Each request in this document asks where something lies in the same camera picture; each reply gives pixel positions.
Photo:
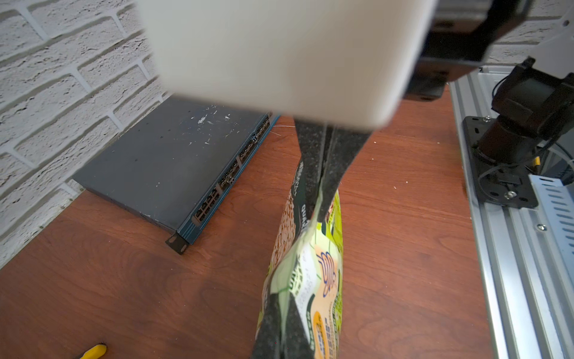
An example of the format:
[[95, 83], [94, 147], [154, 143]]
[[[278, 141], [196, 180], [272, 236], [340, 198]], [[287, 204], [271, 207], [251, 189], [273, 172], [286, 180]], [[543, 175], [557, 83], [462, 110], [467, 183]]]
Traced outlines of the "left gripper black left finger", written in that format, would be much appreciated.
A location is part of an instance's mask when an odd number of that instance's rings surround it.
[[295, 118], [294, 125], [303, 161], [306, 218], [315, 212], [322, 175], [327, 126]]

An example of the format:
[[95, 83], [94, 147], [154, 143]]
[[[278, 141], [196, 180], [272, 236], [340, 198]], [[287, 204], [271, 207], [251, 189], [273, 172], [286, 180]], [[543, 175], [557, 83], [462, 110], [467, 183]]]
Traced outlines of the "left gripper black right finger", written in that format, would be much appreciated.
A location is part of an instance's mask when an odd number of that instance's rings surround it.
[[321, 203], [317, 204], [318, 220], [327, 217], [336, 191], [347, 170], [371, 137], [371, 132], [347, 130], [339, 127], [328, 127], [329, 142], [326, 144], [324, 163], [321, 168], [319, 194]]

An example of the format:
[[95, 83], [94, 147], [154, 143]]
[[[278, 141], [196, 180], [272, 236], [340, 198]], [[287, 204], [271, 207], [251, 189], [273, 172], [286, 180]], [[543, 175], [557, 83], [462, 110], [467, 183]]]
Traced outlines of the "green oats bag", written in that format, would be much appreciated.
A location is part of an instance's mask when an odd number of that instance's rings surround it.
[[307, 218], [303, 164], [286, 202], [262, 292], [252, 358], [337, 358], [342, 327], [340, 199]]

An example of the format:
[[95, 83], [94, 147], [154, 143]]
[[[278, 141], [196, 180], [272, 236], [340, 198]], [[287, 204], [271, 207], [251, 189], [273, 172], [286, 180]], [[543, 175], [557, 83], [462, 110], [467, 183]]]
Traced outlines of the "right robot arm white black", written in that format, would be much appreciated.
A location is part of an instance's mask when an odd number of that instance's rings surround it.
[[[481, 67], [490, 46], [521, 25], [531, 7], [531, 1], [439, 1], [404, 98], [439, 99], [447, 82]], [[539, 143], [552, 144], [573, 127], [573, 69], [560, 73], [556, 63], [570, 50], [529, 55], [514, 67], [493, 96], [498, 117], [477, 141], [477, 158], [530, 162]]]

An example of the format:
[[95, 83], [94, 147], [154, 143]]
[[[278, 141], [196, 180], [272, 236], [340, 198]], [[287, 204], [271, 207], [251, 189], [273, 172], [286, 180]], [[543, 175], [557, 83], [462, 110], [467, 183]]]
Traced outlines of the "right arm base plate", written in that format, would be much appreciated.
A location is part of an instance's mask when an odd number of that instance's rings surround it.
[[474, 187], [478, 202], [516, 209], [537, 207], [538, 198], [526, 165], [500, 165], [489, 162], [478, 154], [478, 141], [491, 124], [484, 118], [467, 116], [462, 120], [461, 127], [465, 140], [464, 149], [469, 157], [469, 182]]

